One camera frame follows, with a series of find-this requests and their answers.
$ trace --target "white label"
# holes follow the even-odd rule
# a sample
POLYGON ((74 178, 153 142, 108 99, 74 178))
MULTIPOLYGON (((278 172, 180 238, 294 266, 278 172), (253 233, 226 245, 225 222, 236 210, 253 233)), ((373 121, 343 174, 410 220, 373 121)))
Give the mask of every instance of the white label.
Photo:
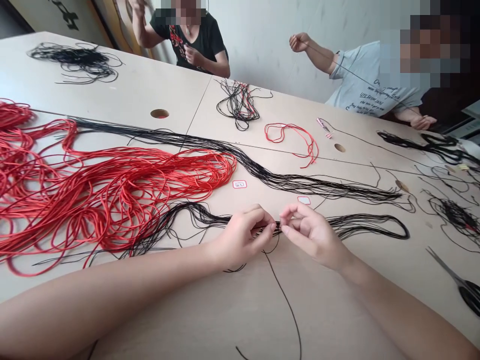
POLYGON ((247 182, 245 180, 234 181, 232 184, 234 189, 245 189, 247 187, 247 182))
POLYGON ((298 201, 300 203, 303 203, 305 205, 310 205, 312 202, 310 201, 310 198, 308 196, 299 196, 298 201))

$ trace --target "scissors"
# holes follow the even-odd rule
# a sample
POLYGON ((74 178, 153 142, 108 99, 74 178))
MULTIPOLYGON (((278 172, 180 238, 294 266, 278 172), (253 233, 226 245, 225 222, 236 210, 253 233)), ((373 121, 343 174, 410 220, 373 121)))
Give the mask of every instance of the scissors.
POLYGON ((477 284, 462 279, 458 276, 451 268, 443 262, 441 258, 432 250, 429 246, 426 249, 428 253, 441 265, 441 267, 450 274, 450 276, 455 280, 455 283, 458 286, 458 291, 460 292, 461 298, 468 305, 468 307, 480 317, 480 286, 477 284))

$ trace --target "woman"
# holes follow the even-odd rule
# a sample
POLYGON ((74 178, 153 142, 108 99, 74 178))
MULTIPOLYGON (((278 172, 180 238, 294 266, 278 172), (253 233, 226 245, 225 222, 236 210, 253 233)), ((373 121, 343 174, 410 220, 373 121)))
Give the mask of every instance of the woman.
POLYGON ((222 78, 230 77, 230 64, 217 20, 197 0, 172 0, 172 9, 157 9, 145 24, 145 0, 129 0, 138 44, 150 49, 168 39, 177 65, 222 78))
MULTIPOLYGON (((343 277, 408 359, 480 359, 444 318, 352 254, 313 209, 290 204, 280 225, 292 243, 343 277)), ((175 289, 245 264, 269 243, 276 226, 252 205, 233 215, 213 241, 108 262, 25 291, 0 304, 0 359, 68 359, 175 289), (259 227, 262 233, 253 238, 259 227)))

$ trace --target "fist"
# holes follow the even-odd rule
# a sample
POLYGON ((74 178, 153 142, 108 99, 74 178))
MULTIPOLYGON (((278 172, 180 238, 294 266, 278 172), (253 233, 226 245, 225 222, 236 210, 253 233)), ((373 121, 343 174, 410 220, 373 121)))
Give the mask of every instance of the fist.
POLYGON ((185 45, 183 48, 185 49, 185 58, 189 64, 196 67, 201 67, 203 65, 205 58, 201 53, 188 45, 185 45))
POLYGON ((301 53, 308 49, 310 36, 306 32, 301 32, 290 37, 290 47, 295 53, 301 53))
POLYGON ((140 18, 145 16, 145 0, 128 0, 133 13, 140 18))
POLYGON ((428 130, 430 125, 435 124, 437 119, 428 115, 417 116, 411 122, 410 126, 416 130, 428 130))

